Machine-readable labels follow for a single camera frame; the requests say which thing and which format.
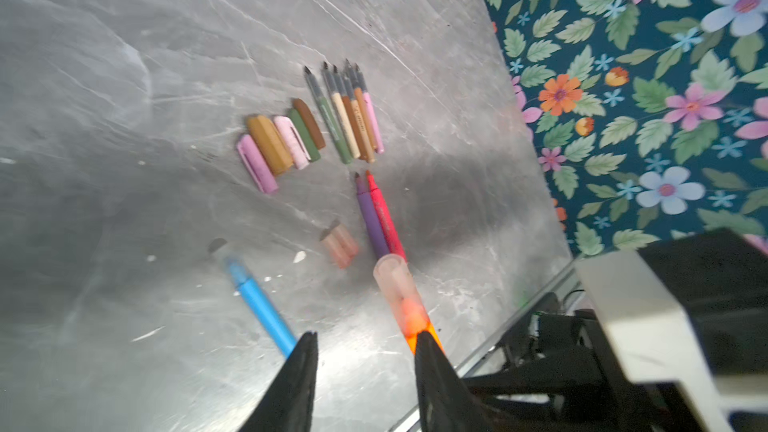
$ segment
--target floral wallpaper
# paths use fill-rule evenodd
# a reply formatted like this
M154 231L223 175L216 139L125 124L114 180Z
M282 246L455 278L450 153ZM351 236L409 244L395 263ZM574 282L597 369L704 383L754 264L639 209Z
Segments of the floral wallpaper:
M768 253L768 0L486 0L574 254Z

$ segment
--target white flower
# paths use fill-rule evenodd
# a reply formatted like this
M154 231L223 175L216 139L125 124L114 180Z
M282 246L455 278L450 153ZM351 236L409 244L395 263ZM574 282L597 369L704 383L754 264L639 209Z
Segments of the white flower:
M712 0L722 8L715 9L701 20L701 28L715 32L732 22L730 34L746 36L759 30L766 23L768 0Z
M685 200L704 197L704 186L685 182L689 176L690 171L685 167L670 167L664 171L663 177L655 172L643 174L640 176L640 186L650 190L638 194L638 204L641 207L653 207L661 203L661 210L669 215L685 212L688 208Z

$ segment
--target light pink pen cap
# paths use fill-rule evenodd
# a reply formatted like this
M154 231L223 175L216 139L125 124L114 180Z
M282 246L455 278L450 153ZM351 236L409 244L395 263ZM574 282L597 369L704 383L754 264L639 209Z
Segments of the light pink pen cap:
M296 126L293 125L293 122L285 116L275 116L273 121L275 127L277 127L277 132L280 133L283 142L285 142L288 147L288 152L290 152L296 168L303 169L304 167L309 166L310 151L304 146L304 141L302 141L299 131L296 130Z
M272 194L277 191L277 181L266 165L264 156L256 146L254 139L250 134L243 134L243 137L237 141L237 152L243 159L245 168L248 169L250 176L254 178L256 186L264 194Z

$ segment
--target marble surface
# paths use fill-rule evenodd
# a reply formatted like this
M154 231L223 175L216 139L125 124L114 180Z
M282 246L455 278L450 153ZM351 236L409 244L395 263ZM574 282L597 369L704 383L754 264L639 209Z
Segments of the marble surface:
M304 64L344 58L454 363L568 262L482 0L0 0L4 430L236 430L282 357L207 257L216 237L320 332L314 430L384 430L416 403L364 164L327 147L265 197L234 151L247 114L315 109ZM362 245L345 271L318 243L335 219Z

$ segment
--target light blue flower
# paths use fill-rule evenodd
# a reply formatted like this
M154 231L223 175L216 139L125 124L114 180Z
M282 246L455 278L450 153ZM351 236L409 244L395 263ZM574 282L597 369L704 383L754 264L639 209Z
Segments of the light blue flower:
M606 227L610 227L610 219L608 217L595 216L592 224L598 229L605 229Z
M530 13L528 13L528 11L526 11L523 14L521 14L520 17L518 18L518 24L525 25L525 23L530 20L531 20L531 15Z
M616 187L619 188L618 195L626 196L627 200L632 200L636 193L643 192L643 188L635 186L632 179L627 179L627 182L618 183L616 184Z
M614 89L612 92L603 93L605 96L605 99L603 99L603 104L609 104L611 107L613 107L619 102L623 101L624 97L619 95L620 92L621 88Z
M731 207L734 205L731 201L736 198L735 194L728 194L724 190L716 190L715 194L707 197L712 202L712 207Z
M744 109L731 109L730 111L726 111L725 115L726 117L723 122L731 122L732 126L735 128L739 128L743 126L746 123L750 123L753 120L755 120L754 117L750 116L750 113L752 112L752 108L744 108Z
M615 0L608 6L608 10L603 14L603 17L612 19L626 10L627 6L621 5L621 0Z
M653 170L658 174L661 174L661 171L671 164L668 159L661 158L661 152L657 152L653 157L646 157L645 162L648 163L648 166L645 167L646 170Z
M512 72L513 74L517 75L517 73L520 72L521 69L523 69L522 61L523 60L521 58L518 58L517 61L510 62L509 63L509 71Z
M734 142L730 137L722 137L719 144L712 146L713 149L719 150L717 153L718 159L723 159L725 156L741 157L743 154L739 149L746 146L745 140L737 140Z
M700 32L699 28L690 28L688 29L688 32L683 34L682 32L677 32L675 34L672 34L672 38L677 40L674 44L672 44L673 49L683 48L683 52L688 52L690 49L702 42L703 38L697 38L695 37L696 34Z
M610 63L614 61L614 58L610 58L607 54L603 54L600 56L600 58L595 61L595 65L597 66L595 69L598 71L607 71L610 69Z

